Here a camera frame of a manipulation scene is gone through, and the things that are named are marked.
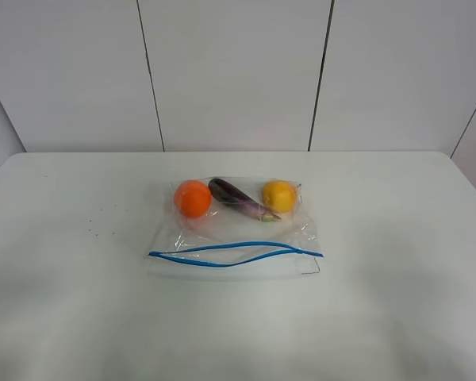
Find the clear blue-zip plastic bag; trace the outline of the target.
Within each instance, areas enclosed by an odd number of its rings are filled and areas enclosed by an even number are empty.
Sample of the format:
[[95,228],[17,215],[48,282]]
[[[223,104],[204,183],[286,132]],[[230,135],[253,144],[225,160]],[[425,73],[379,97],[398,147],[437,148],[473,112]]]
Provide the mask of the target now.
[[[231,183],[262,206],[263,185],[271,180],[287,181],[297,191],[297,202],[285,214],[271,210],[282,219],[278,222],[255,221],[223,206],[213,196],[210,208],[201,217],[183,216],[173,202],[177,187],[187,180],[199,180],[208,186],[213,178]],[[304,205],[300,183],[223,176],[184,181],[172,183],[164,192],[163,215],[146,252],[156,274],[254,279],[320,272],[318,261],[323,254],[317,227]]]

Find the purple eggplant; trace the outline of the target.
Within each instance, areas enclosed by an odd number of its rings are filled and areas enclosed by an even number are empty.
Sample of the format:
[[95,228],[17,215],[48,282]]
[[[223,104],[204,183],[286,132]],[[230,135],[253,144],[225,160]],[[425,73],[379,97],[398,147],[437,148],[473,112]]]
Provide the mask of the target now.
[[255,221],[278,222],[282,220],[277,214],[223,179],[211,179],[208,188],[213,198],[220,204]]

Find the orange fruit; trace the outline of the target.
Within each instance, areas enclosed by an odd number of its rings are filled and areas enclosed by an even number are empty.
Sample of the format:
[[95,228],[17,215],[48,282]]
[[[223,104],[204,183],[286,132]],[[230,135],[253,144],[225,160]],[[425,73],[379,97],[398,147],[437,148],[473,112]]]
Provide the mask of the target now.
[[177,210],[185,217],[201,217],[210,208],[212,195],[207,185],[199,180],[182,182],[173,197]]

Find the yellow lemon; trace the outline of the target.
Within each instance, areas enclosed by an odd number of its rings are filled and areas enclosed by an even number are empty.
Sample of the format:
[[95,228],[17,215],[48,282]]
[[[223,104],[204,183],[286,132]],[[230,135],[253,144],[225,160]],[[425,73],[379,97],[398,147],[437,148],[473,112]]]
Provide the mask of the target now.
[[285,214],[290,212],[297,202],[295,187],[283,180],[271,180],[261,190],[263,204],[270,210]]

